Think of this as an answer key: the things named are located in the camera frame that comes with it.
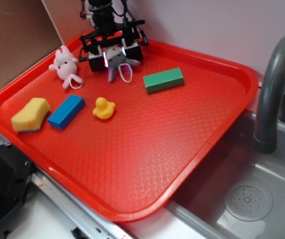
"gray plush toy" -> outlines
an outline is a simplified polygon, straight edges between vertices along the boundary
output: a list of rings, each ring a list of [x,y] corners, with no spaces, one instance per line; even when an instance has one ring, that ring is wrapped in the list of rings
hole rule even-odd
[[[123,75],[121,72],[121,66],[123,65],[129,66],[130,71],[131,71],[131,78],[132,78],[132,69],[130,66],[138,66],[140,62],[137,60],[128,59],[127,56],[124,55],[122,49],[118,46],[108,47],[105,53],[106,53],[106,59],[108,61],[108,71],[109,71],[108,82],[113,82],[115,80],[117,69],[119,70],[122,79],[125,82],[130,82],[131,79],[129,81],[126,81],[123,78]]]

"blue foam block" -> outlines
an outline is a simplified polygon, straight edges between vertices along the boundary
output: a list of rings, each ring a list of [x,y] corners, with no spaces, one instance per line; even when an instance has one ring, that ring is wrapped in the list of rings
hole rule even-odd
[[[70,95],[47,121],[55,128],[64,129],[84,105],[82,97]]]

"robotic arm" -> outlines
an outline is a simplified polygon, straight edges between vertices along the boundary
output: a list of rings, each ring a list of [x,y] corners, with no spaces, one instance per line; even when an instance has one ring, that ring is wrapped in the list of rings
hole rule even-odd
[[[123,14],[116,13],[112,7],[112,0],[88,0],[89,11],[93,13],[90,16],[85,14],[85,0],[81,1],[83,4],[81,18],[91,18],[95,26],[94,31],[80,37],[83,43],[82,51],[89,53],[89,56],[81,57],[80,54],[79,61],[89,60],[92,71],[104,70],[105,60],[102,49],[114,45],[123,46],[128,58],[142,60],[141,45],[148,45],[148,40],[140,28],[145,21],[135,20],[127,8],[127,0],[120,0],[124,6]],[[122,17],[123,23],[116,23],[114,14]],[[131,21],[128,20],[127,14],[132,18]]]

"plastic tray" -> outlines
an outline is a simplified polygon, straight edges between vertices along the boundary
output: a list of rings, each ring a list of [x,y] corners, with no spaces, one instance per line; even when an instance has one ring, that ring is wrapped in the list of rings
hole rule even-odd
[[[81,42],[68,48],[78,56]],[[249,68],[150,41],[127,84],[78,64],[84,85],[64,90],[48,70],[54,53],[0,90],[0,133],[38,167],[103,217],[144,218],[162,207],[256,94]],[[184,85],[148,94],[143,76],[179,67]],[[32,97],[54,112],[70,95],[86,105],[60,130],[45,121],[40,132],[16,133],[11,117]],[[116,103],[108,120],[92,114],[96,98]]]

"pink plush toy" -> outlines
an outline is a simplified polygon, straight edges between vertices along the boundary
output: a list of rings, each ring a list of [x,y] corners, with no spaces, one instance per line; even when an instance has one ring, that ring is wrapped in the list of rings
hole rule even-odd
[[[61,50],[56,50],[54,64],[51,64],[48,69],[50,71],[57,71],[58,77],[64,81],[64,89],[66,89],[68,86],[73,89],[79,89],[83,86],[83,79],[75,75],[77,72],[77,62],[78,60],[65,45],[61,46]],[[80,86],[74,87],[72,85],[72,80],[79,83]]]

